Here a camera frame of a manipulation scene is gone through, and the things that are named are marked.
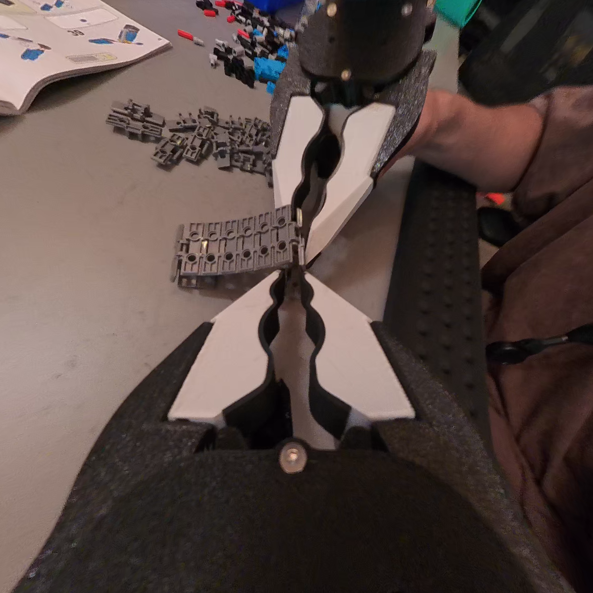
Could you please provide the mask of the green plastic bin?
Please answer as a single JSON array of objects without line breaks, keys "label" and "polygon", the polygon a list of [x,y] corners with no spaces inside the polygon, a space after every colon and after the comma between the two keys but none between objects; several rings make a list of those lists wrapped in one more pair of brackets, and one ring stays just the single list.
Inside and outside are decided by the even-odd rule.
[{"label": "green plastic bin", "polygon": [[477,1],[434,1],[434,11],[452,26],[462,29],[482,4]]}]

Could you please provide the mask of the person's right forearm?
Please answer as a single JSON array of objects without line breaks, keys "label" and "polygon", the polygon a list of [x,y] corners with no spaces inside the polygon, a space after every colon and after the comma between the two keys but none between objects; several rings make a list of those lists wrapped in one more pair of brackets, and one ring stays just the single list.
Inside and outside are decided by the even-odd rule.
[{"label": "person's right forearm", "polygon": [[478,190],[509,192],[530,165],[543,126],[543,116],[530,104],[485,107],[429,90],[416,130],[382,174],[412,156]]}]

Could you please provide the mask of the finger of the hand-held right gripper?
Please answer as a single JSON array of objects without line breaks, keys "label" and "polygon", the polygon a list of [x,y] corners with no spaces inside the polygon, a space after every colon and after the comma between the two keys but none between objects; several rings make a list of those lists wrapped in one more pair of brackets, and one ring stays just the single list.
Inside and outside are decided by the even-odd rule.
[{"label": "finger of the hand-held right gripper", "polygon": [[340,160],[324,190],[323,204],[308,233],[305,263],[311,263],[341,232],[374,187],[372,171],[396,112],[373,102],[348,114],[340,131]]},{"label": "finger of the hand-held right gripper", "polygon": [[311,96],[294,96],[288,104],[271,170],[275,208],[290,206],[293,218],[302,218],[325,118]]}]

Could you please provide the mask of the blue building block assembly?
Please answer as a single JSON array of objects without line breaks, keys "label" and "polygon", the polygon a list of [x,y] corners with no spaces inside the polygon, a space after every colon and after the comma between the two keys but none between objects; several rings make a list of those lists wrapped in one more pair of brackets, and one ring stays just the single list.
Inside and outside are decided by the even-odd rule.
[{"label": "blue building block assembly", "polygon": [[258,57],[254,58],[254,76],[257,82],[266,85],[266,91],[273,95],[276,89],[276,83],[280,74],[285,69],[286,61],[289,56],[288,45],[281,46],[275,57]]}]

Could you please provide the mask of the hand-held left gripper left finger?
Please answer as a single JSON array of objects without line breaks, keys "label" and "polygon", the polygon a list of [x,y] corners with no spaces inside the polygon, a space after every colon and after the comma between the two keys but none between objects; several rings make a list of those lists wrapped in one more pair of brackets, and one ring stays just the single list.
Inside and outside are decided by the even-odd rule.
[{"label": "hand-held left gripper left finger", "polygon": [[263,424],[275,406],[271,343],[284,274],[273,271],[212,319],[168,420]]}]

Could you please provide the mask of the pile of mixed building parts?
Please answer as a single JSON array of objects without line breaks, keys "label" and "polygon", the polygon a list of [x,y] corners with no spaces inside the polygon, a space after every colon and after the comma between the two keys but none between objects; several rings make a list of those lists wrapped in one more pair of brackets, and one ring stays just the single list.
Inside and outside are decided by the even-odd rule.
[{"label": "pile of mixed building parts", "polygon": [[232,57],[266,58],[286,62],[288,45],[295,41],[295,31],[277,15],[257,8],[249,1],[195,1],[206,17],[218,16],[219,9],[228,12],[228,24],[236,24],[233,42],[215,40],[212,50],[214,62]]}]

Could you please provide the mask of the pile of grey track links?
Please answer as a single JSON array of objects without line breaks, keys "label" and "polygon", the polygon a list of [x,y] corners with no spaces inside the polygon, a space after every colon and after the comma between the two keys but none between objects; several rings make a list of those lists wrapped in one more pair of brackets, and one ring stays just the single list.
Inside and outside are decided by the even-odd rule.
[{"label": "pile of grey track links", "polygon": [[222,171],[259,174],[273,186],[271,125],[258,117],[221,118],[211,107],[174,118],[156,114],[132,99],[114,101],[106,124],[130,140],[153,144],[151,160],[164,170],[182,161],[199,165],[213,159]]}]

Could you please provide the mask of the grey desk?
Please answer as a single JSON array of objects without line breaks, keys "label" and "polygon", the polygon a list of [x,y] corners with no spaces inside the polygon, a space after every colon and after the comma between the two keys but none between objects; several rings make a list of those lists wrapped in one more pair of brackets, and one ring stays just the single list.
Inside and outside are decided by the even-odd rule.
[{"label": "grey desk", "polygon": [[233,42],[228,12],[109,3],[172,48],[49,85],[26,114],[1,118],[1,592],[37,556],[122,401],[240,294],[170,281],[179,224],[273,206],[262,175],[211,160],[162,170],[151,144],[105,123],[112,102],[128,99],[164,117],[209,106],[269,120],[265,86],[251,90],[209,64],[215,39]]}]

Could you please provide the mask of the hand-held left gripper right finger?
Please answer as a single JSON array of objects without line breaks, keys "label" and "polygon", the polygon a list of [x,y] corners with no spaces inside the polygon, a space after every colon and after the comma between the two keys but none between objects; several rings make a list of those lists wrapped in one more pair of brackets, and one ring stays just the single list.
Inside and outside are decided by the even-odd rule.
[{"label": "hand-held left gripper right finger", "polygon": [[301,278],[309,361],[309,409],[321,426],[371,426],[416,413],[372,321],[312,274]]}]

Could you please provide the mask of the instruction booklet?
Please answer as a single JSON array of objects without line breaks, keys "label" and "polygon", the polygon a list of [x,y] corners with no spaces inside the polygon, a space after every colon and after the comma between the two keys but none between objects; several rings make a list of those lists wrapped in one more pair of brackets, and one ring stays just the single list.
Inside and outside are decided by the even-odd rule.
[{"label": "instruction booklet", "polygon": [[170,47],[103,1],[1,1],[1,115],[25,113],[49,84],[121,68]]}]

